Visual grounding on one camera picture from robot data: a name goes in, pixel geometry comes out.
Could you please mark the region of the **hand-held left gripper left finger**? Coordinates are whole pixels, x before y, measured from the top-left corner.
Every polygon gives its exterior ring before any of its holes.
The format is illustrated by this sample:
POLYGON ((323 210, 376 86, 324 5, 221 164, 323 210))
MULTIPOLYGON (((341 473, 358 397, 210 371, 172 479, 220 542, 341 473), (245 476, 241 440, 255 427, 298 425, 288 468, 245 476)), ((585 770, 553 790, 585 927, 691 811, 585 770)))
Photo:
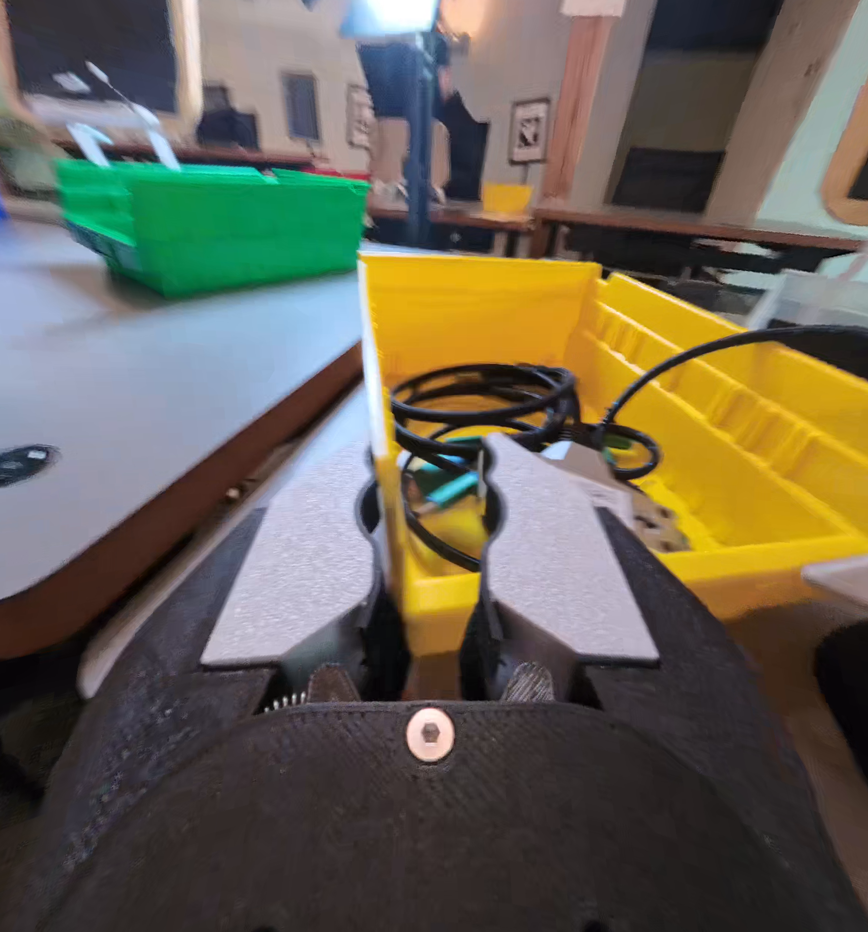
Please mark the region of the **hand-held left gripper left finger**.
POLYGON ((403 675, 405 632, 386 590, 367 441, 293 476, 265 510, 202 651, 206 670, 403 675))

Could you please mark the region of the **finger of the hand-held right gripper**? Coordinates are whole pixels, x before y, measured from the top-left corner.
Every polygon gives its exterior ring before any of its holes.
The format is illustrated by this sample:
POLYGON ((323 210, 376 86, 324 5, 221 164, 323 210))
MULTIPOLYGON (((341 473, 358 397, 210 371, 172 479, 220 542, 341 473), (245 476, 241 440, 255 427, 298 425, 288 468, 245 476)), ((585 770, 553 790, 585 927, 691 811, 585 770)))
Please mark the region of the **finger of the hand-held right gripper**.
POLYGON ((868 617, 868 555, 803 566, 801 579, 817 599, 868 617))

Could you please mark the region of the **green plastic bin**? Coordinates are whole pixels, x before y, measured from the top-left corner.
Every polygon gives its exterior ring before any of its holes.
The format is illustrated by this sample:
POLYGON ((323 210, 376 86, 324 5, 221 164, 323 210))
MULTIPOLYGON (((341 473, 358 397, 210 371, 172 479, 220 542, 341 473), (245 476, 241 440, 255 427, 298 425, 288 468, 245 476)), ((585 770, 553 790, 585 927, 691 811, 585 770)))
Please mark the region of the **green plastic bin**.
POLYGON ((290 169, 82 158, 58 159, 55 175, 72 238, 166 299, 354 271, 372 189, 290 169))

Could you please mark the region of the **light panel on stand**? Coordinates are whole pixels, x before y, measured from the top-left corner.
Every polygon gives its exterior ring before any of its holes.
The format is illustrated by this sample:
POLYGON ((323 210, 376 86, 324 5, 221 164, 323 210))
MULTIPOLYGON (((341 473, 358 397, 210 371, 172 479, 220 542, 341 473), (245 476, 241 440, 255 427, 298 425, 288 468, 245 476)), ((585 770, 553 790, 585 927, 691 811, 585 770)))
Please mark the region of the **light panel on stand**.
POLYGON ((438 2, 350 2, 340 28, 343 38, 358 45, 405 43, 416 48, 419 95, 414 128, 407 130, 407 220, 406 240, 424 247, 430 231, 433 92, 437 88, 433 65, 433 34, 437 31, 438 2))

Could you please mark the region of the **wooden office table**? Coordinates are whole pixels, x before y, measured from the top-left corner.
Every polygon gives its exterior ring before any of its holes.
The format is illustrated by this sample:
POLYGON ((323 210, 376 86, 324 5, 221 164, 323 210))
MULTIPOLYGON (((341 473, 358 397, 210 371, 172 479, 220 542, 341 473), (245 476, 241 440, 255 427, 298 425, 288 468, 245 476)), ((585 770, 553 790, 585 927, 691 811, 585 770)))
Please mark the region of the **wooden office table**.
POLYGON ((815 273, 825 262, 861 251, 865 237, 799 226, 736 226, 693 214, 612 207, 534 209, 530 257, 564 252, 609 272, 705 280, 722 273, 815 273))

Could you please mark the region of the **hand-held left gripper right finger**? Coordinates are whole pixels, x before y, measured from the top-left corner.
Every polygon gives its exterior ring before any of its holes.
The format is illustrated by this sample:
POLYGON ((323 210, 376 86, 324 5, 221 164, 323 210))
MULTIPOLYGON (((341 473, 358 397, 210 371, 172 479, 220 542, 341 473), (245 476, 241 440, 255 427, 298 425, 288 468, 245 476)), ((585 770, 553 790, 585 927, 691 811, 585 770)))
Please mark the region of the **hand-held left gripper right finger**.
POLYGON ((605 516, 626 531, 626 496, 503 434, 484 440, 479 479, 488 537, 465 662, 482 675, 519 663, 553 675, 657 669, 660 649, 598 510, 613 504, 605 516))

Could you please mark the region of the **black round table outlet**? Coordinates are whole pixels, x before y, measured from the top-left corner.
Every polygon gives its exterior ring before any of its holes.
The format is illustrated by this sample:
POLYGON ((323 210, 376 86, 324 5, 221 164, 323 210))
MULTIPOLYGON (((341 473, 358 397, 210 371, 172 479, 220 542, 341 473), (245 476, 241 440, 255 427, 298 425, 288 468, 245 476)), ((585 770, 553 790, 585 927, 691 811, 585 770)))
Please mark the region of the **black round table outlet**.
POLYGON ((0 451, 0 490, 35 479, 50 471, 59 456, 59 449, 44 444, 0 451))

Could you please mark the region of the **yellow plastic bin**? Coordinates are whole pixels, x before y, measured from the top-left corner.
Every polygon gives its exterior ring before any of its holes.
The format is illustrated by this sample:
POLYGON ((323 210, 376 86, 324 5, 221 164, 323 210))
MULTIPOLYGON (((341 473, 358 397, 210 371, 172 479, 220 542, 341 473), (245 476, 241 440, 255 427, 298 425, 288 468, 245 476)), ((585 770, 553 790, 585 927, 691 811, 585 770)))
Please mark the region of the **yellow plastic bin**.
MULTIPOLYGON (((565 368, 598 421, 661 361, 743 333, 595 264, 362 252, 372 442, 393 545, 393 590, 413 655, 457 652, 479 576, 407 530, 389 390, 468 364, 565 368)), ((779 344, 674 369, 617 417, 661 445, 640 487, 692 547, 658 554, 723 623, 810 600, 802 568, 868 555, 868 382, 779 344)))

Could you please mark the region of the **small yellow bin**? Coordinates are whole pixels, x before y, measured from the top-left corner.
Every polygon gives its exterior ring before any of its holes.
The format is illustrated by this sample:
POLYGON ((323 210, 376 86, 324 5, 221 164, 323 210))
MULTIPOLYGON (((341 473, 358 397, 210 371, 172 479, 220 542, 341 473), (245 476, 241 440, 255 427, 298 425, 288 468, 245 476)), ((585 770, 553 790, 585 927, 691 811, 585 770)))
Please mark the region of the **small yellow bin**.
POLYGON ((533 188, 527 183, 482 185, 482 213, 499 217, 529 217, 533 202, 533 188))

